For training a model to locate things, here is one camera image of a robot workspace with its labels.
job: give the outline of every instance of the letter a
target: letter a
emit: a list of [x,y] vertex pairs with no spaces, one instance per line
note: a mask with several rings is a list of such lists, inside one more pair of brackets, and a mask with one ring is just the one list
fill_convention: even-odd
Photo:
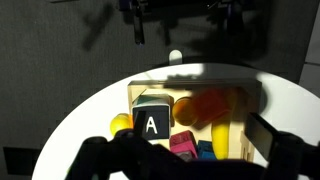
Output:
[[148,132],[149,128],[153,128],[153,131],[155,134],[158,134],[157,128],[156,128],[156,124],[154,123],[153,117],[150,116],[147,122],[147,127],[146,127],[146,132]]

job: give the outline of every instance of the wooden tray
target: wooden tray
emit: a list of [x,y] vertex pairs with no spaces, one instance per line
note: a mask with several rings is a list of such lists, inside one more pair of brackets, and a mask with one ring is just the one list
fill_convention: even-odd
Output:
[[[235,112],[229,130],[229,159],[245,159],[253,161],[254,146],[243,134],[244,121],[248,112],[258,112],[260,104],[261,82],[255,79],[216,79],[216,80],[174,80],[174,81],[132,81],[128,85],[129,112],[132,113],[132,103],[141,94],[168,94],[172,97],[171,104],[185,96],[192,96],[197,91],[206,88],[241,87],[243,93],[237,101]],[[182,126],[172,123],[171,135],[190,130],[196,142],[198,140],[212,141],[211,124],[196,123],[193,126]],[[169,140],[156,140],[169,149]]]

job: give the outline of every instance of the dark background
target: dark background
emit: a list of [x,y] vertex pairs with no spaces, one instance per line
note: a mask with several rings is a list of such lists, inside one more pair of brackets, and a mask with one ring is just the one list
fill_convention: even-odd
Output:
[[[120,79],[166,66],[174,49],[184,63],[239,64],[298,82],[319,4],[258,0],[257,10],[244,14],[245,32],[232,37],[218,27],[214,10],[157,10],[145,18],[146,45],[139,47],[115,2],[0,1],[1,146],[42,148],[81,102]],[[6,175],[3,159],[0,152],[0,179],[30,179]]]

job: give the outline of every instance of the white label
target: white label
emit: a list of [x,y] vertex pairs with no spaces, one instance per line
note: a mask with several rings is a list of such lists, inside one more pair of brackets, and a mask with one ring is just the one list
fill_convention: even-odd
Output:
[[148,132],[149,128],[153,128],[155,134],[158,134],[156,124],[154,123],[153,117],[150,116],[147,122],[146,132]]

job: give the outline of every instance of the table surface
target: table surface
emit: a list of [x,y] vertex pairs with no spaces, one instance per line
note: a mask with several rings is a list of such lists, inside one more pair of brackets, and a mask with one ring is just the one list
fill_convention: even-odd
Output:
[[[96,93],[56,128],[45,144],[32,176],[33,180],[64,179],[82,142],[88,137],[113,137],[109,124],[118,113],[128,113],[127,85],[132,80],[254,78],[262,82],[260,115],[278,130],[292,132],[307,143],[320,140],[320,99],[302,87],[278,76],[246,67],[226,64],[185,64],[159,68],[123,79]],[[267,162],[255,151],[254,162]],[[126,179],[114,173],[111,179]]]

